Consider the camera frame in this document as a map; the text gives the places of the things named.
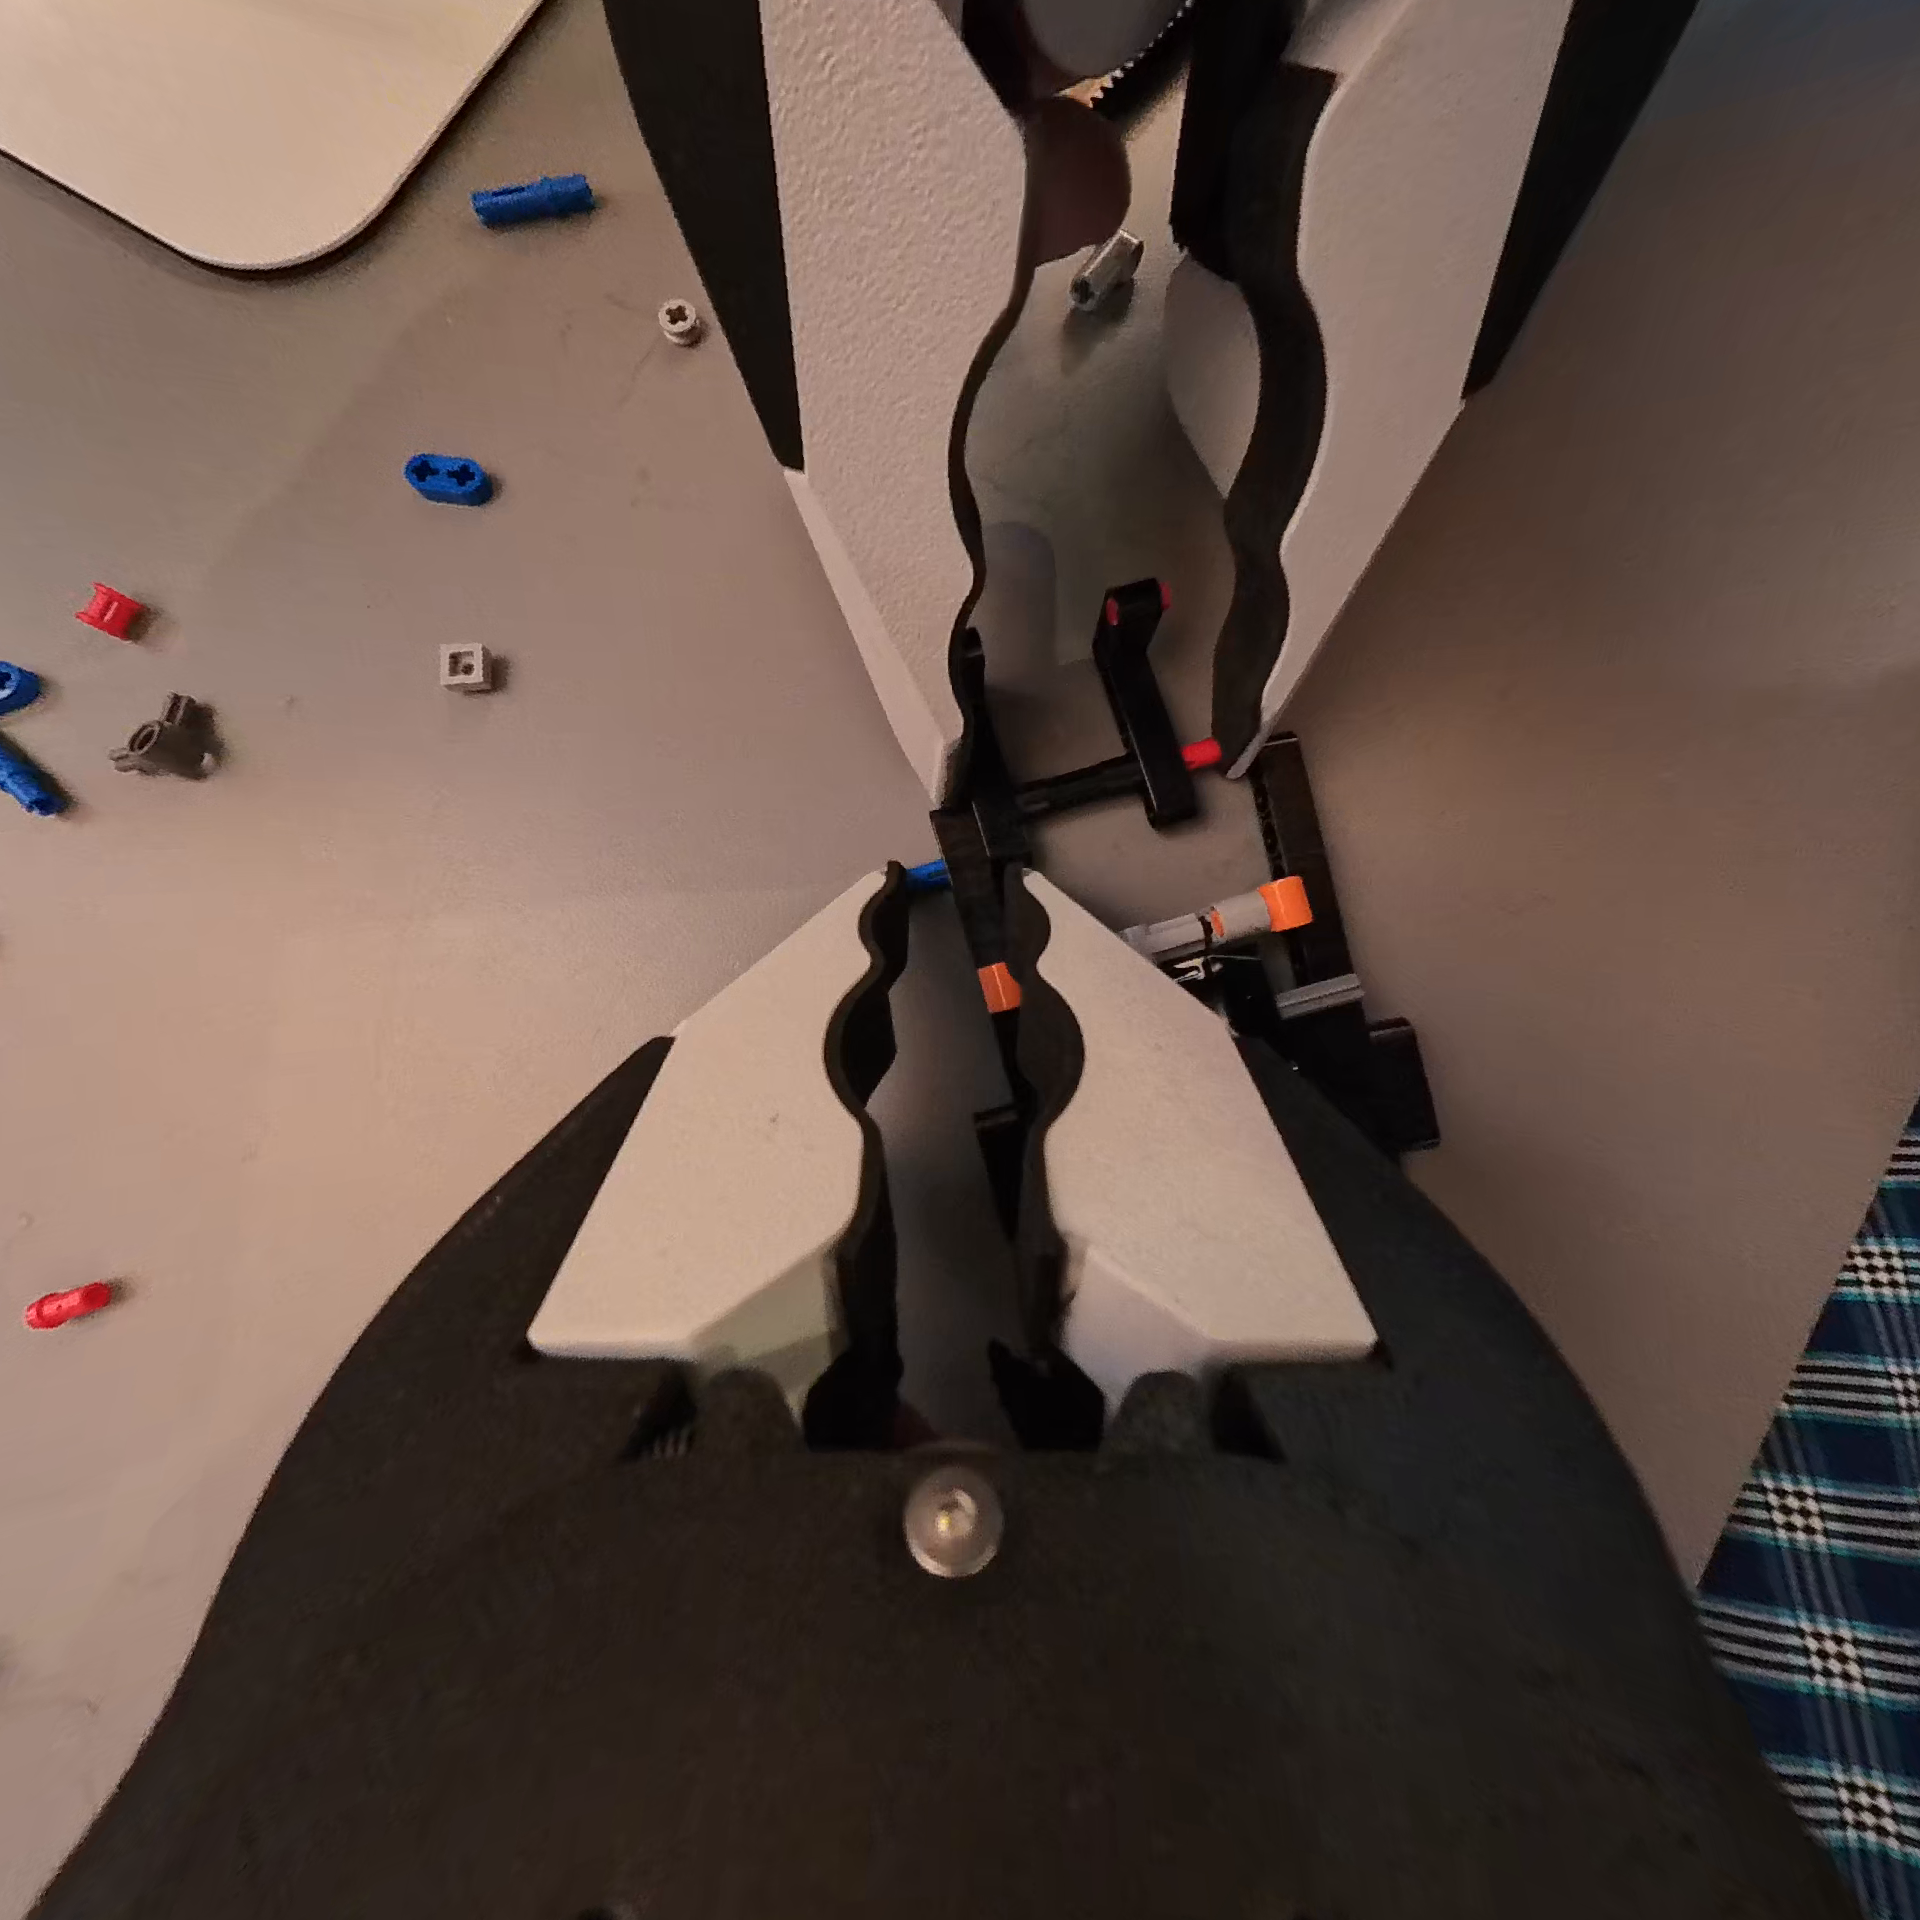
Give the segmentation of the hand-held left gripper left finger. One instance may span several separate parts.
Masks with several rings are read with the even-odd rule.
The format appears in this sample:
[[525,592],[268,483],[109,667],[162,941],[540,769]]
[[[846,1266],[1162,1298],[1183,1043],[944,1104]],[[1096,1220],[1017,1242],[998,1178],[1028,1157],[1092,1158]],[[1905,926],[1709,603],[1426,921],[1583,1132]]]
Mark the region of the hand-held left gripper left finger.
[[756,1371],[812,1444],[892,1444],[895,1222],[870,1101],[895,1060],[903,869],[854,881],[687,1016],[525,1331],[553,1361]]

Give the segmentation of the person's plaid shirt torso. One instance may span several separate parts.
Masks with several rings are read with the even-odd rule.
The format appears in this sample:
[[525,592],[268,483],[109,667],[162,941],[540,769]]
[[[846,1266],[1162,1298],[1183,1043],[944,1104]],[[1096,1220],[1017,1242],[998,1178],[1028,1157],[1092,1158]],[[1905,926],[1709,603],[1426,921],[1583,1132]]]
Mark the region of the person's plaid shirt torso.
[[1917,1915],[1917,1117],[1695,1589],[1759,1752],[1863,1914]]

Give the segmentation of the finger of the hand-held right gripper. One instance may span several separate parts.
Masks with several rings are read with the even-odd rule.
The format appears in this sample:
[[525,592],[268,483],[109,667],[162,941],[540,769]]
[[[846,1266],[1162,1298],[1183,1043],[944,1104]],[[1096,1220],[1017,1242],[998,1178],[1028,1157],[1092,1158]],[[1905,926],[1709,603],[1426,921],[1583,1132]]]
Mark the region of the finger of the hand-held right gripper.
[[953,446],[1017,290],[1024,145],[941,4],[768,2],[759,37],[799,397],[786,485],[933,801],[976,592]]
[[1168,397],[1221,493],[1208,730],[1244,777],[1468,386],[1570,4],[1201,4]]

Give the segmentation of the black lego liftarm blue pin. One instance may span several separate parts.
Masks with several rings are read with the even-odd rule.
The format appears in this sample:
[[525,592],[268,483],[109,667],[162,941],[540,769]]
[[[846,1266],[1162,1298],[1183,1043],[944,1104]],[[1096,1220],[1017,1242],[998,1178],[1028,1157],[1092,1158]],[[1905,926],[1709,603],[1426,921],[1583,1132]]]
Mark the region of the black lego liftarm blue pin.
[[1007,869],[1031,864],[1017,782],[1001,753],[991,721],[986,666],[980,637],[964,629],[953,645],[953,685],[964,731],[951,774],[949,803],[927,816],[940,858],[905,869],[909,900],[946,894],[953,902],[973,966],[1005,960],[1002,889]]

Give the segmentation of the dark grey lego connector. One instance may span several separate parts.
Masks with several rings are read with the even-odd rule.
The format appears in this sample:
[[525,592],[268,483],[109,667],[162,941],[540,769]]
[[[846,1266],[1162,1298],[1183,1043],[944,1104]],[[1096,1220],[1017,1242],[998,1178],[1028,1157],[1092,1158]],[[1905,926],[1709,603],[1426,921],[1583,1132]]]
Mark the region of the dark grey lego connector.
[[109,753],[120,774],[204,782],[224,764],[216,712],[188,693],[170,693],[152,721]]

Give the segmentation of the black lego chassis assembly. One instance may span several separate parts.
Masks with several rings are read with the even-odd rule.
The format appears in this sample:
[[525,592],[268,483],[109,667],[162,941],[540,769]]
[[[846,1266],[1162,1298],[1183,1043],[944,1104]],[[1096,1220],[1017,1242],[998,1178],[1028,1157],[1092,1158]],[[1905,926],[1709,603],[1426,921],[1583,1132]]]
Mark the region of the black lego chassis assembly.
[[[1268,881],[1193,915],[1117,933],[1240,1041],[1268,1045],[1367,1140],[1400,1162],[1442,1139],[1420,1041],[1399,1017],[1374,1017],[1340,917],[1304,753],[1281,733],[1252,764],[1249,790]],[[1014,1101],[976,1129],[996,1179],[1001,1218],[1024,1273],[1024,873],[1002,889],[1005,960],[977,966]]]

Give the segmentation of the black lego liftarm axle tube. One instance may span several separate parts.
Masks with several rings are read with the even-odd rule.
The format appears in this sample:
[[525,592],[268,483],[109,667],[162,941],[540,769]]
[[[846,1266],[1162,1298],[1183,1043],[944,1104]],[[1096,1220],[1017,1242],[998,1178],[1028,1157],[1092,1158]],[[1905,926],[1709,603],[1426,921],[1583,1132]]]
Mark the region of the black lego liftarm axle tube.
[[1210,739],[1182,740],[1160,697],[1149,648],[1168,605],[1160,579],[1141,579],[1104,595],[1090,656],[1119,755],[1017,786],[1014,808],[1024,825],[1111,801],[1135,801],[1154,832],[1196,821],[1193,777],[1217,766],[1221,748]]

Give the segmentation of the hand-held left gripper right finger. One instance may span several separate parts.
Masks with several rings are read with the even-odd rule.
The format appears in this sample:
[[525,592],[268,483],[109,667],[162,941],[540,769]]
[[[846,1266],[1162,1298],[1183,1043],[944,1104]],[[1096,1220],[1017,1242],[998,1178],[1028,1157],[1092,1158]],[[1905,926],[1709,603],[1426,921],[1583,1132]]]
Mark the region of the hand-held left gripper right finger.
[[1233,1033],[1024,873],[1024,1441],[1148,1377],[1351,1362],[1375,1325]]

